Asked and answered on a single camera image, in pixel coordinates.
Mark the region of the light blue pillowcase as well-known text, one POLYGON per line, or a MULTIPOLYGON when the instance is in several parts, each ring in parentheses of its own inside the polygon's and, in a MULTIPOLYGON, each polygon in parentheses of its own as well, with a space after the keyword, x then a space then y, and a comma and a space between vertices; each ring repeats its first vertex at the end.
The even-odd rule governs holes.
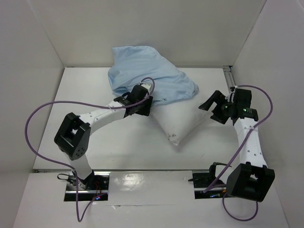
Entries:
POLYGON ((152 93, 154 105, 168 105, 188 100, 199 87, 184 72, 149 46, 113 47, 114 65, 108 80, 114 94, 122 95, 150 77, 155 82, 152 93))

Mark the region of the white pillow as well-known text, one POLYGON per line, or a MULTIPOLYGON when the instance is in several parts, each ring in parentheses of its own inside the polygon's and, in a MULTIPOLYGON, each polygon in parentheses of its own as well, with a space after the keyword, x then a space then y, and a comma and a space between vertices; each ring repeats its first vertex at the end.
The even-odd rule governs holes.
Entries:
POLYGON ((154 106, 151 114, 165 132, 168 141, 177 146, 204 120, 207 111, 200 110, 199 106, 207 99, 205 94, 199 92, 187 100, 154 106))

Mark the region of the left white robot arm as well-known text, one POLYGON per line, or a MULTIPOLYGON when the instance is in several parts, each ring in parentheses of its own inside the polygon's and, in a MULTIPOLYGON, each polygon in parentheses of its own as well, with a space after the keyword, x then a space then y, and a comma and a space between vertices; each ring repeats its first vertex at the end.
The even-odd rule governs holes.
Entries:
POLYGON ((75 168, 73 174, 77 176, 76 182, 82 189, 90 189, 99 182, 86 157, 90 136, 102 127, 130 115, 149 116, 154 87, 151 83, 140 83, 104 108, 81 115, 68 113, 65 116, 54 142, 75 168))

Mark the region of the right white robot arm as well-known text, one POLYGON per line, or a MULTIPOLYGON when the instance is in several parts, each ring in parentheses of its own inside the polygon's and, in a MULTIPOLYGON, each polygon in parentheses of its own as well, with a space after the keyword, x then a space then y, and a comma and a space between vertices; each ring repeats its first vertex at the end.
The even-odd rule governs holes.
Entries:
POLYGON ((199 106, 200 110, 207 111, 216 104, 211 119, 221 124, 231 119, 239 144, 236 153, 222 171, 213 170, 208 173, 207 180, 210 185, 204 191, 207 192, 222 183, 224 173, 238 157, 239 164, 226 181, 227 195, 262 202, 275 179, 275 172, 268 168, 263 157, 258 126, 265 119, 259 120, 257 110, 250 107, 252 93, 249 88, 248 85, 231 87, 229 96, 216 90, 199 106))

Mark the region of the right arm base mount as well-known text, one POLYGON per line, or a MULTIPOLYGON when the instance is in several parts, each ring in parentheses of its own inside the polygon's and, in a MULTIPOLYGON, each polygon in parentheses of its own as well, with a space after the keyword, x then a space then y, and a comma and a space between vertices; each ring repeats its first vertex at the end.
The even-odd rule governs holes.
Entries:
POLYGON ((227 192, 225 183, 219 179, 213 188, 207 192, 203 192, 216 178, 216 171, 220 172, 220 168, 224 168, 226 164, 214 162, 210 165, 208 171, 193 172, 192 177, 188 180, 194 187, 195 199, 213 199, 222 198, 227 192))

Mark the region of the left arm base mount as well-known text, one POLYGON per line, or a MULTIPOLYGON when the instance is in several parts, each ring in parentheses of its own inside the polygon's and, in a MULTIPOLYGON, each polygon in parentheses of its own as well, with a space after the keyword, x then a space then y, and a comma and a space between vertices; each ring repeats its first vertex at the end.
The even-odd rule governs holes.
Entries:
MULTIPOLYGON (((66 182, 64 201, 76 201, 76 178, 73 173, 60 173, 57 179, 66 182)), ((91 183, 83 184, 79 181, 78 200, 79 201, 108 201, 110 172, 95 171, 95 179, 91 183)))

